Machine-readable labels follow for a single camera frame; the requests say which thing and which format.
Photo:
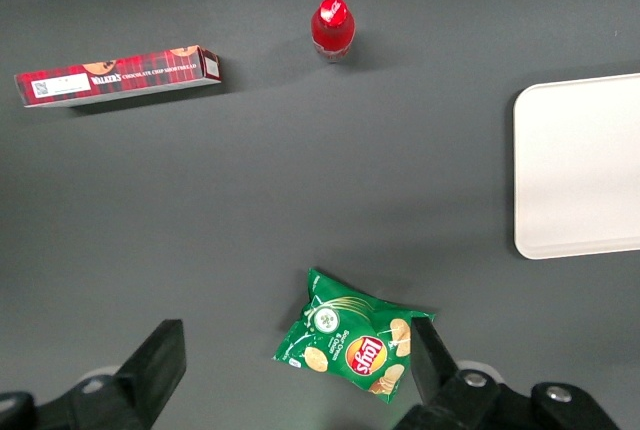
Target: box label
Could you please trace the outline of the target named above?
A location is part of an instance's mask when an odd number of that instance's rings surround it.
[[[207,73],[209,75],[213,75],[214,77],[219,77],[220,72],[218,70],[218,62],[215,62],[210,58],[205,58],[204,60],[207,63]]]
[[[46,78],[31,82],[33,94],[36,98],[64,95],[65,93],[86,92],[91,90],[91,84],[86,73],[66,75],[64,77]]]

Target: red bottle cap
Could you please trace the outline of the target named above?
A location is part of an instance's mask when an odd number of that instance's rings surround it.
[[[344,0],[324,0],[320,4],[320,19],[329,27],[339,27],[349,15]]]

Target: lay's logo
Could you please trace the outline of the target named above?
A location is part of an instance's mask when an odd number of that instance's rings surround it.
[[[358,375],[368,376],[387,361],[387,347],[376,337],[360,337],[351,342],[345,358],[351,370]]]

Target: metal bolt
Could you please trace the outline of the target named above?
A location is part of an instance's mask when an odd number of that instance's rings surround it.
[[[487,379],[484,378],[479,373],[467,373],[464,376],[464,381],[470,387],[475,387],[475,388],[481,388],[481,387],[484,387],[487,384]]]
[[[16,404],[15,398],[8,398],[6,400],[0,400],[0,413],[9,410]]]
[[[569,390],[555,385],[547,388],[547,396],[556,402],[569,403],[571,401],[571,393],[569,393]]]
[[[82,388],[82,393],[94,393],[100,390],[103,386],[104,384],[100,380],[92,378],[91,381]]]

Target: cookie image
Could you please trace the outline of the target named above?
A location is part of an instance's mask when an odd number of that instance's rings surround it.
[[[85,63],[82,66],[87,72],[91,72],[94,75],[105,75],[113,70],[115,65],[115,60],[109,60],[107,62]]]
[[[197,48],[198,48],[197,45],[192,45],[190,47],[174,48],[171,50],[171,53],[173,53],[178,57],[188,57],[189,55],[194,53],[197,50]]]

